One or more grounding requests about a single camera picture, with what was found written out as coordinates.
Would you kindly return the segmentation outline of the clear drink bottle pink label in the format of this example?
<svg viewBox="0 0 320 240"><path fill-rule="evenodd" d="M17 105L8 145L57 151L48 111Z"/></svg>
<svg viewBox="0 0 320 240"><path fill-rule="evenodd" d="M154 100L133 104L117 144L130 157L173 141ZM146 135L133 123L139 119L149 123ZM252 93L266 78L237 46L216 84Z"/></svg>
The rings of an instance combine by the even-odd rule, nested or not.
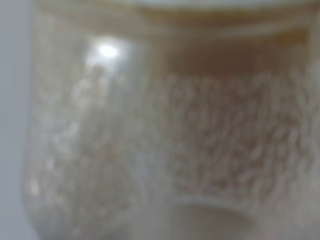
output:
<svg viewBox="0 0 320 240"><path fill-rule="evenodd" d="M317 0L37 0L22 187L41 240L317 240Z"/></svg>

